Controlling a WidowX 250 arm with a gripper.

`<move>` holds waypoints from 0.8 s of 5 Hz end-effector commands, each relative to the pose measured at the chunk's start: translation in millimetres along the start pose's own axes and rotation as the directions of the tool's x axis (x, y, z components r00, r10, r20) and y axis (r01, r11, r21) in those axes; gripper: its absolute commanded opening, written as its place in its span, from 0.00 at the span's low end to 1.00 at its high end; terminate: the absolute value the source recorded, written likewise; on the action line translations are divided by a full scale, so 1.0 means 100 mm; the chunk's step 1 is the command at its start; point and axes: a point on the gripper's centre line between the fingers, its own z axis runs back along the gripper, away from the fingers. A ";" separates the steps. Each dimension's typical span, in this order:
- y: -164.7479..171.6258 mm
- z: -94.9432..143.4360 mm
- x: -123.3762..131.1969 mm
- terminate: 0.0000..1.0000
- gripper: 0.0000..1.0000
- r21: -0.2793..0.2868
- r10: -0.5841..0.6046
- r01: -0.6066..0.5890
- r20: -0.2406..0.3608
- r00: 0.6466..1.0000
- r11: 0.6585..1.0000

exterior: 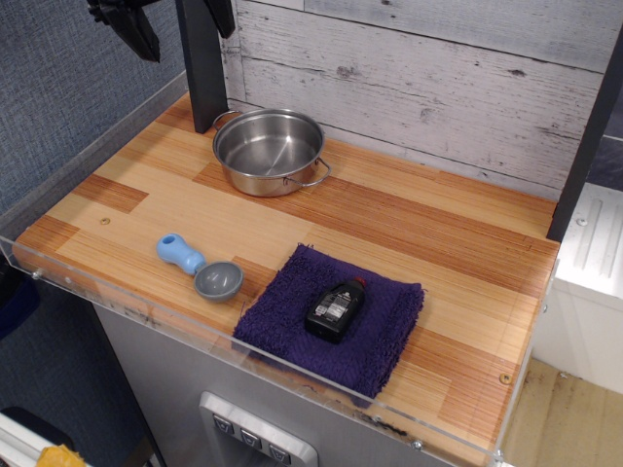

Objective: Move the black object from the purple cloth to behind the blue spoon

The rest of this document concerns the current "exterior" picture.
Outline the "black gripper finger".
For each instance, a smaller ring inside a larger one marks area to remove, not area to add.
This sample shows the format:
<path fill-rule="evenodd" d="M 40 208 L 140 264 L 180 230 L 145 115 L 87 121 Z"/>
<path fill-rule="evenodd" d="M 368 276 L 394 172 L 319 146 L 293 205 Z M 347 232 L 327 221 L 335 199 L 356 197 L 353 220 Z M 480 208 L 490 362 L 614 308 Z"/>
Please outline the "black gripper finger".
<path fill-rule="evenodd" d="M 110 26 L 143 60 L 159 62 L 160 42 L 143 8 L 150 0 L 89 0 L 89 13 L 96 22 Z"/>
<path fill-rule="evenodd" d="M 222 38 L 230 38 L 236 30 L 232 2 L 230 0 L 204 0 Z"/>

